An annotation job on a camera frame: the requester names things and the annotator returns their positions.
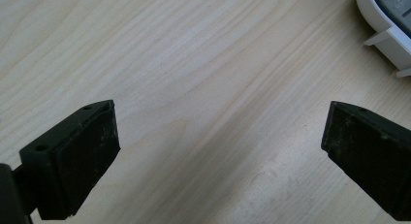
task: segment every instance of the white plastic object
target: white plastic object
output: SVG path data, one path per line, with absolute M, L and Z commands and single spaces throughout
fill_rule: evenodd
M 375 0 L 357 0 L 365 20 L 377 31 L 364 42 L 376 46 L 399 69 L 397 77 L 411 76 L 411 39 L 379 8 Z

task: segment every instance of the black clamp jaw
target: black clamp jaw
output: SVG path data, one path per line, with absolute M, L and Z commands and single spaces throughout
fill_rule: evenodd
M 0 223 L 75 215 L 120 150 L 112 100 L 85 106 L 23 148 L 14 171 L 0 164 Z
M 411 131 L 332 102 L 321 148 L 391 217 L 411 221 Z

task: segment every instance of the screw hole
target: screw hole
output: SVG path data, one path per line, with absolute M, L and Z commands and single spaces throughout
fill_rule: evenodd
M 45 145 L 45 144 L 41 144 L 41 145 L 36 146 L 37 151 L 44 151 L 46 149 L 48 149 L 48 145 Z

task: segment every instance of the black bracket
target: black bracket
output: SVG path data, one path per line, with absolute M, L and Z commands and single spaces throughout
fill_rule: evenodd
M 321 148 L 395 220 L 411 221 L 411 131 L 332 102 Z
M 120 150 L 112 100 L 85 106 L 23 148 L 21 165 L 0 164 L 0 223 L 75 215 Z

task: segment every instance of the table surface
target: table surface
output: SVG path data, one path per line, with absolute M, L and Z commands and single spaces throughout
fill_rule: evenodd
M 113 99 L 122 149 L 64 223 L 394 223 L 320 147 L 332 100 L 411 128 L 373 33 L 355 0 L 0 0 L 0 162 Z

